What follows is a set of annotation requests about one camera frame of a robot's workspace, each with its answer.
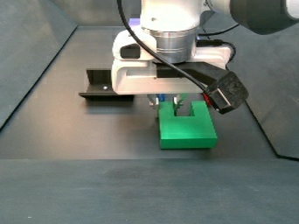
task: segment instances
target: black metal part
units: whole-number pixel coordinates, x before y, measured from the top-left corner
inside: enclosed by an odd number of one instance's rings
[[[87,99],[121,98],[133,100],[131,94],[120,95],[113,91],[109,69],[88,69],[88,90],[87,93],[79,95]]]
[[[125,45],[120,48],[120,57],[127,60],[140,59],[141,48],[139,44]]]
[[[207,95],[211,105],[221,114],[236,109],[248,98],[248,91],[231,71],[205,62],[187,62],[176,66],[208,86]],[[179,73],[161,64],[156,64],[156,76],[157,78],[181,78]]]
[[[229,13],[257,34],[279,32],[298,22],[287,13],[286,0],[231,0]]]
[[[208,86],[209,103],[212,107],[225,114],[236,109],[248,98],[248,91],[239,77],[228,72],[215,83]]]

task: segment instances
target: white robot body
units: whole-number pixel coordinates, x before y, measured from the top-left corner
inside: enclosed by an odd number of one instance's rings
[[[225,68],[228,47],[196,49],[197,27],[204,0],[143,0],[140,26],[135,35],[171,63],[204,61]],[[113,44],[112,87],[119,95],[199,93],[199,87],[185,78],[157,78],[153,57],[141,49],[137,59],[123,59],[120,48],[135,43],[127,31],[119,33]]]
[[[200,24],[199,0],[143,0],[141,26],[156,32],[181,32]]]
[[[299,19],[299,1],[286,0],[286,8],[292,19]]]
[[[156,40],[145,34],[141,27],[133,29],[135,35],[156,52]],[[119,95],[200,93],[199,87],[185,78],[157,78],[153,57],[141,49],[139,59],[123,59],[119,49],[135,43],[127,31],[116,36],[113,44],[115,62],[112,66],[112,87]],[[225,69],[231,50],[228,47],[200,47],[185,62],[204,61]]]

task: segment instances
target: black cable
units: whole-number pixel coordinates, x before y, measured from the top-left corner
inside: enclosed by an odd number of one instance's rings
[[[224,31],[217,31],[217,32],[211,32],[211,33],[199,33],[197,36],[199,37],[208,37],[208,36],[216,36],[220,35],[225,32],[229,32],[231,30],[233,30],[236,27],[239,27],[239,24],[232,25],[227,30]]]
[[[125,29],[128,33],[131,34],[132,38],[135,39],[135,42],[144,48],[144,50],[159,60],[161,61],[172,70],[175,70],[177,73],[180,73],[189,81],[195,83],[195,85],[201,89],[201,91],[205,93],[207,88],[203,86],[203,84],[189,75],[187,74],[179,67],[176,67],[172,63],[169,63],[160,55],[153,52],[153,50],[145,45],[145,43],[139,39],[139,37],[135,35],[135,32],[132,31],[127,19],[125,19],[125,14],[123,10],[123,3],[121,0],[116,0],[116,6],[117,6],[117,11],[119,15],[123,21],[123,24],[125,26]]]

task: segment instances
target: green object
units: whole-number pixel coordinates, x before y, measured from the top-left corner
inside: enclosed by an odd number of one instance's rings
[[[191,115],[175,116],[173,103],[160,102],[161,149],[212,148],[217,142],[211,115],[204,101],[191,103]]]

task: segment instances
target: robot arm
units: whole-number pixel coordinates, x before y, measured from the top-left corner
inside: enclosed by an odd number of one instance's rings
[[[299,19],[298,0],[207,0],[207,4],[257,34],[279,32]]]
[[[116,1],[121,9],[121,0]],[[247,99],[248,91],[233,73],[225,73],[211,85],[204,83],[201,77],[195,78],[197,74],[209,76],[211,72],[225,71],[225,52],[229,51],[227,47],[196,48],[200,14],[212,9],[232,16],[252,32],[270,34],[298,22],[298,2],[299,0],[143,0],[140,26],[135,31],[127,24],[124,13],[120,13],[127,31],[117,35],[113,44],[112,86],[116,93],[199,93],[201,89],[213,108],[220,113],[229,112]],[[131,51],[132,46],[137,55],[124,57],[121,52]],[[155,59],[172,69],[169,75],[160,76],[161,67]],[[173,65],[191,63],[197,63],[195,76],[189,75],[189,68],[183,71]],[[215,66],[207,75],[203,73],[204,63]],[[173,71],[188,80],[177,75],[172,77]]]

